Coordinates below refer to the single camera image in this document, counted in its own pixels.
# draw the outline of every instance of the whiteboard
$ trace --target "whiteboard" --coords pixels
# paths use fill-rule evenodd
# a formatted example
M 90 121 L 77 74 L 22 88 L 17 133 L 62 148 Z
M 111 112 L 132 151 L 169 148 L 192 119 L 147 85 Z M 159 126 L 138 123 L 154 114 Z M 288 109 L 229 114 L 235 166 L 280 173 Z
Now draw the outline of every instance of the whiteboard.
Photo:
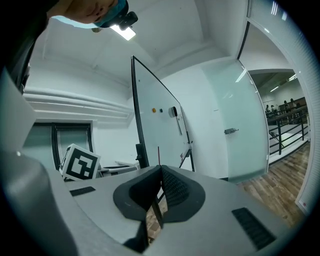
M 180 103 L 134 56 L 132 89 L 139 141 L 144 147 L 147 165 L 158 165 L 160 158 L 161 165 L 179 168 L 190 148 Z M 177 117 L 172 107 L 176 108 Z

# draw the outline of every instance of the window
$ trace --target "window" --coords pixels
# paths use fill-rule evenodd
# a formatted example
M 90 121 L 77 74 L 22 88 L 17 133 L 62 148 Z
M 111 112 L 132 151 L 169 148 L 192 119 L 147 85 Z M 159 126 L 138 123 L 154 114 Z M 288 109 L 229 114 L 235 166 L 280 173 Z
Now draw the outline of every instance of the window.
M 22 153 L 37 159 L 47 169 L 59 170 L 67 147 L 76 144 L 93 152 L 91 125 L 78 123 L 35 123 Z

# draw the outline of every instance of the door handle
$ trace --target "door handle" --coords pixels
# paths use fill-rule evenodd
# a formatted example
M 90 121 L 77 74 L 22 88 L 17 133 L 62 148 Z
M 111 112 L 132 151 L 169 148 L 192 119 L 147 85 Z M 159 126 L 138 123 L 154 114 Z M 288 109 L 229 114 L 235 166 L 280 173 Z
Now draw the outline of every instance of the door handle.
M 233 134 L 233 133 L 235 133 L 236 131 L 239 131 L 239 129 L 230 128 L 230 129 L 224 130 L 224 134 Z

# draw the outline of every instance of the window frame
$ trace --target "window frame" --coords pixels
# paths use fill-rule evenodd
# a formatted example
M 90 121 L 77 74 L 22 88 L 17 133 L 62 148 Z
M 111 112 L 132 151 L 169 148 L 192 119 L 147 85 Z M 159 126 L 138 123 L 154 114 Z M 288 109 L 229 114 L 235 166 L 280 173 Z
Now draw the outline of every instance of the window frame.
M 63 122 L 35 122 L 33 126 L 50 126 L 51 127 L 51 149 L 56 170 L 59 170 L 61 160 L 58 150 L 58 131 L 87 131 L 87 139 L 90 152 L 94 152 L 92 145 L 91 123 L 63 123 Z

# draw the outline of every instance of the wooden floor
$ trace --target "wooden floor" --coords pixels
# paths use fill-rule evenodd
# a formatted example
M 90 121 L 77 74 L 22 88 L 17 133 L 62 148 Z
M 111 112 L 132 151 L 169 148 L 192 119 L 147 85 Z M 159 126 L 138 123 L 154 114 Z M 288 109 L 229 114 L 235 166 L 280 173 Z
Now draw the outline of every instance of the wooden floor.
M 166 201 L 165 196 L 161 199 L 161 201 L 159 203 L 159 208 L 160 208 L 160 212 L 162 215 L 166 211 L 168 211 L 167 201 Z M 160 225 L 157 221 L 157 218 L 155 216 L 155 213 L 154 213 L 154 210 L 152 209 L 152 207 L 146 213 L 146 228 L 147 228 L 147 232 L 148 232 L 148 238 L 149 238 L 148 240 L 149 240 L 149 243 L 151 244 L 153 242 L 153 240 L 156 239 L 156 237 L 161 232 Z
M 310 143 L 307 143 L 295 153 L 271 165 L 267 174 L 237 185 L 282 217 L 289 227 L 293 227 L 304 217 L 295 200 L 306 174 L 309 152 Z M 168 210 L 165 197 L 159 207 L 162 214 Z M 152 243 L 161 232 L 152 208 L 147 212 L 146 222 L 149 242 Z

